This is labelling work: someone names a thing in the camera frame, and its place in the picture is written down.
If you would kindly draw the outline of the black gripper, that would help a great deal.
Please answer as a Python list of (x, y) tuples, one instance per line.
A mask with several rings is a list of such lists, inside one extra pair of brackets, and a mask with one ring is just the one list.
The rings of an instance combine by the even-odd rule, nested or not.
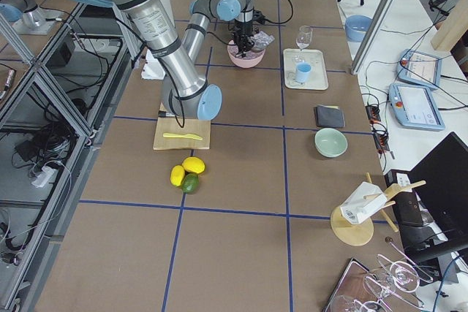
[(254, 22), (259, 24), (265, 23), (265, 16), (262, 12), (241, 12), (240, 15), (234, 20), (234, 27), (230, 30), (233, 41), (238, 48), (236, 58), (244, 57), (245, 51), (249, 52), (254, 47)]

